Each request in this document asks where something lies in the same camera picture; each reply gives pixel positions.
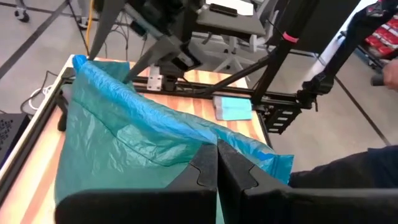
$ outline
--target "plastic bag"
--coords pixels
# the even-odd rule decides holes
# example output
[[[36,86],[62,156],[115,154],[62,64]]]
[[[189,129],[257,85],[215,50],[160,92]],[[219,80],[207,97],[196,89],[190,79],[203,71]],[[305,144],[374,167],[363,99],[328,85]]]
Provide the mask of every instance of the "plastic bag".
[[[275,155],[257,140],[144,98],[120,82],[128,63],[87,61],[77,55],[73,66],[77,75],[55,183],[56,203],[86,189],[164,188],[203,142],[217,144],[218,138],[288,182],[293,156]]]

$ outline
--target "gray floor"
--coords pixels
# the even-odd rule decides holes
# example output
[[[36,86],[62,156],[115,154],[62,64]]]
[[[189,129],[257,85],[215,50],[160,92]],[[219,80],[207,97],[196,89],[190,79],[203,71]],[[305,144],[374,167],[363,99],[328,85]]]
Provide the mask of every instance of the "gray floor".
[[[14,3],[13,0],[0,0]],[[29,1],[30,7],[55,10],[62,0]],[[0,66],[17,50],[50,14],[29,11],[30,22],[23,24],[14,17],[14,9],[0,6]],[[91,38],[96,23],[93,23]],[[141,50],[151,46],[148,40],[144,46],[133,32],[130,32],[128,60],[139,58]],[[125,41],[119,34],[110,34],[107,40],[108,57],[125,59]],[[222,51],[225,46],[208,44],[207,50]],[[70,54],[84,54],[85,49],[75,22],[71,17],[59,16],[36,40],[27,52],[0,80],[0,110],[18,113],[19,105],[43,82],[46,70],[58,73]],[[253,60],[263,53],[246,55]],[[105,57],[104,47],[99,54]],[[217,66],[214,58],[209,59],[201,69],[211,70]],[[296,92],[315,63],[314,58],[289,55],[270,90]],[[249,86],[253,85],[262,71],[250,76]],[[371,87],[370,77],[374,75],[363,61],[352,55],[340,70],[338,77],[356,98],[365,112],[371,117],[388,140],[395,144],[398,137],[398,93],[384,87]],[[47,85],[54,80],[50,76]],[[319,112],[303,111],[282,135],[271,134],[274,149],[279,154],[295,154],[294,170],[311,169],[368,147],[383,147],[384,143],[359,112],[342,87],[335,84],[331,93],[318,99]]]

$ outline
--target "person's arm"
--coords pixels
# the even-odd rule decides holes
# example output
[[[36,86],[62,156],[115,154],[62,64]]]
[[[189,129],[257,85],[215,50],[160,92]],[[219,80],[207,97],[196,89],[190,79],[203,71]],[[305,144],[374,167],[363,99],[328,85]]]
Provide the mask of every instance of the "person's arm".
[[[384,84],[390,89],[398,90],[398,59],[392,60],[384,69]]]

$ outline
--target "wooden table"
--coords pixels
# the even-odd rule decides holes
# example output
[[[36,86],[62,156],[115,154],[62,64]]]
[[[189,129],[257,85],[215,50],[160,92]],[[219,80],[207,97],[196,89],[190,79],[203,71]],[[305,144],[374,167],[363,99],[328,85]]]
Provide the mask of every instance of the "wooden table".
[[[72,57],[71,55],[60,74],[62,74],[67,67],[72,66]],[[147,74],[148,71],[145,71],[141,75],[145,76]],[[228,76],[227,74],[221,73],[191,71],[186,73],[185,78],[191,82],[216,83]],[[245,79],[240,79],[236,83],[231,84],[231,86],[247,88]],[[253,119],[251,121],[217,121],[211,100],[155,94],[144,94],[144,96],[174,110],[197,115],[219,125],[228,127],[247,137],[266,143],[257,114],[254,111],[252,112]],[[29,132],[32,123],[37,122],[37,114],[42,112],[43,104],[46,103],[48,103],[48,98],[43,101],[42,106],[40,106],[38,112],[27,127],[27,130],[22,135],[22,139],[26,137],[26,132]],[[27,158],[12,189],[9,191],[7,198],[0,208],[0,223],[54,223],[54,183],[60,153],[65,140],[64,133],[57,130],[57,123],[61,114],[61,110],[55,108],[47,121],[30,156]],[[10,160],[13,159],[15,151],[18,150],[20,146],[21,144],[18,142],[16,148],[3,166],[4,169],[9,166]],[[4,173],[3,168],[0,170],[0,177],[2,177]]]

